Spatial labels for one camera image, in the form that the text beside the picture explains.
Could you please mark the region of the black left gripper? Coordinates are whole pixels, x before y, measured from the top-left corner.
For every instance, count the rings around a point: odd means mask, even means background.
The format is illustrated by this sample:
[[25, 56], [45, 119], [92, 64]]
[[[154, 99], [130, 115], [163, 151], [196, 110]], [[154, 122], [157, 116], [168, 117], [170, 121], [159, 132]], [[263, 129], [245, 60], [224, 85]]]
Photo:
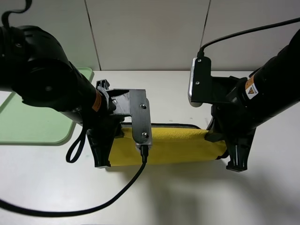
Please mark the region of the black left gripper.
[[98, 81], [94, 87], [90, 82], [86, 84], [86, 136], [96, 168], [111, 167], [109, 156], [115, 137], [122, 136], [121, 122], [123, 117], [113, 115], [117, 104], [113, 97], [120, 91], [108, 90], [107, 80]]

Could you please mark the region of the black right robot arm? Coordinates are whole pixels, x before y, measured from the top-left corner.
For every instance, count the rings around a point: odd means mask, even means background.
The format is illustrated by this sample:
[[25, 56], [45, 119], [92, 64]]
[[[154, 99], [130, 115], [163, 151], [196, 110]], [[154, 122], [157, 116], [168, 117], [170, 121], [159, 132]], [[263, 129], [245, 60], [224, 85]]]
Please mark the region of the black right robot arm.
[[212, 106], [218, 127], [206, 140], [217, 133], [230, 157], [226, 168], [242, 172], [248, 168], [256, 128], [300, 101], [300, 33], [249, 79], [241, 79], [226, 98], [229, 104]]

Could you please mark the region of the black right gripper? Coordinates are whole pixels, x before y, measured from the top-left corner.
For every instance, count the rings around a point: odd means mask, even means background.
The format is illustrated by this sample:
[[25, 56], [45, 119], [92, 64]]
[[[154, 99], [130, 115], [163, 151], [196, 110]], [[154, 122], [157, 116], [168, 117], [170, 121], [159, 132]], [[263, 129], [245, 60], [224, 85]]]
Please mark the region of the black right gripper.
[[213, 105], [212, 122], [205, 140], [225, 141], [230, 161], [226, 168], [234, 172], [248, 169], [257, 109], [252, 105]]

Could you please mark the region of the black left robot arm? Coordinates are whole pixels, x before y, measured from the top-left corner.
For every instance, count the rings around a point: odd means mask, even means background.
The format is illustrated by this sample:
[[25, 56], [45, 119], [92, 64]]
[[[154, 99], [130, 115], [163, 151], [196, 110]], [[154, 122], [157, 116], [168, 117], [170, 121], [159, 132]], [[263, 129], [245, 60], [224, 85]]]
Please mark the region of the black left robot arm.
[[1, 27], [0, 88], [24, 104], [51, 108], [82, 126], [66, 154], [74, 163], [89, 142], [95, 167], [109, 167], [118, 122], [108, 120], [115, 106], [107, 90], [94, 87], [67, 59], [50, 33], [37, 26]]

